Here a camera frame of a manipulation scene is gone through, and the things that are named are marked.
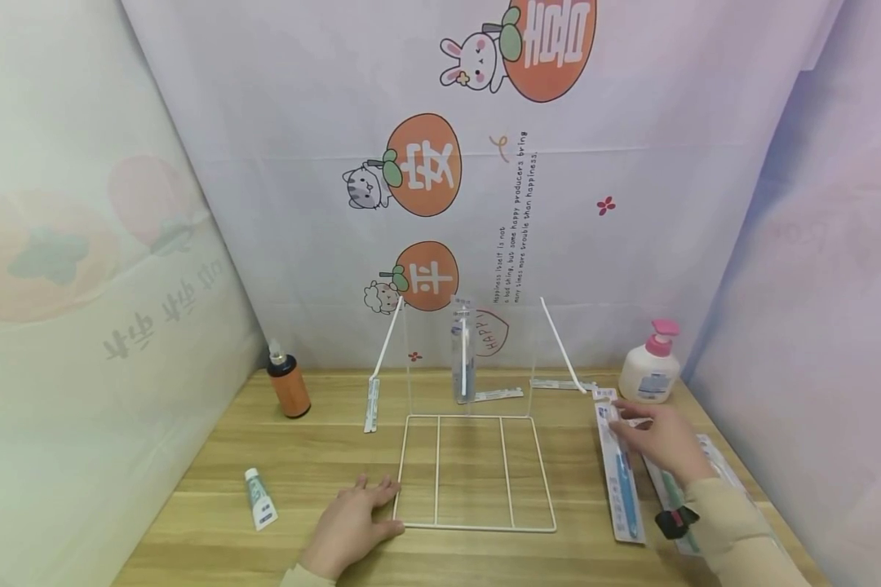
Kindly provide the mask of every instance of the orange spray bottle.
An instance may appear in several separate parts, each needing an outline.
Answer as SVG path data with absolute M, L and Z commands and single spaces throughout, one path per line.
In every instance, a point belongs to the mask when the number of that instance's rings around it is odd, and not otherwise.
M 310 396 L 307 395 L 307 386 L 303 383 L 303 373 L 297 366 L 297 359 L 294 355 L 282 354 L 276 340 L 270 341 L 268 350 L 268 376 L 281 402 L 281 412 L 288 418 L 299 418 L 310 412 Z

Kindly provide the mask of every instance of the hand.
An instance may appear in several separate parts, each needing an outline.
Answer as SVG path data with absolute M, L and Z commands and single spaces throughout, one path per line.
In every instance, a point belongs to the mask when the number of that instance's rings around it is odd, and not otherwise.
M 313 575 L 336 581 L 350 564 L 358 563 L 379 543 L 405 531 L 400 520 L 372 521 L 372 510 L 386 505 L 401 490 L 401 484 L 385 475 L 376 488 L 365 488 L 368 478 L 359 475 L 356 486 L 340 489 L 325 508 L 300 566 Z
M 657 467 L 668 470 L 686 488 L 693 481 L 717 477 L 688 420 L 671 406 L 615 401 L 622 420 L 609 423 L 614 434 L 642 452 Z M 624 420 L 652 418 L 634 428 Z

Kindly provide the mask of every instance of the sleeve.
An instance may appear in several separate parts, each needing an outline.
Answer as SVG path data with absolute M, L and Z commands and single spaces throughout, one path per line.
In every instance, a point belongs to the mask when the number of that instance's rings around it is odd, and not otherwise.
M 281 587 L 335 587 L 335 585 L 335 582 L 321 579 L 299 564 L 288 570 L 284 574 L 284 580 L 281 581 Z
M 692 534 L 723 587 L 809 587 L 754 503 L 730 484 L 719 478 L 689 484 L 686 506 L 699 515 Z

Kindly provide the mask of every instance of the green leaf illustration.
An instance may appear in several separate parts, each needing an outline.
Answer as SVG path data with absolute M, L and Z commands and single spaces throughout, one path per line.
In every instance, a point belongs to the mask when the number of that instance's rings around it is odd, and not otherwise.
M 392 283 L 395 284 L 398 291 L 408 291 L 408 279 L 406 279 L 401 273 L 396 273 L 395 277 L 392 277 Z
M 502 27 L 500 53 L 506 61 L 519 61 L 519 57 L 522 55 L 522 33 L 514 24 Z
M 78 261 L 86 256 L 88 239 L 84 236 L 60 235 L 49 227 L 37 227 L 7 272 L 20 279 L 46 278 L 56 285 L 69 285 L 75 280 Z
M 393 188 L 401 186 L 401 169 L 398 167 L 398 163 L 394 161 L 385 161 L 385 166 L 383 167 L 383 177 L 385 178 L 385 183 L 389 184 Z
M 522 11 L 519 10 L 519 7 L 510 7 L 509 10 L 505 11 L 505 14 L 502 15 L 502 26 L 517 23 L 521 15 Z
M 189 250 L 187 243 L 192 237 L 191 225 L 175 220 L 164 220 L 160 224 L 160 235 L 150 245 L 150 253 L 160 256 L 167 256 L 175 251 L 187 253 Z

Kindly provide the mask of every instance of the wall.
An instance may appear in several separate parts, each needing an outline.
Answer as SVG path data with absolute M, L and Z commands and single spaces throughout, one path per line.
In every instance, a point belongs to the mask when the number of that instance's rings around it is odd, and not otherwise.
M 0 2 L 0 586 L 108 585 L 259 331 L 117 0 Z
M 881 0 L 800 75 L 689 384 L 831 580 L 881 586 Z
M 125 0 L 269 338 L 371 369 L 401 294 L 386 365 L 449 364 L 457 293 L 483 365 L 539 296 L 577 364 L 692 347 L 828 0 L 346 4 Z

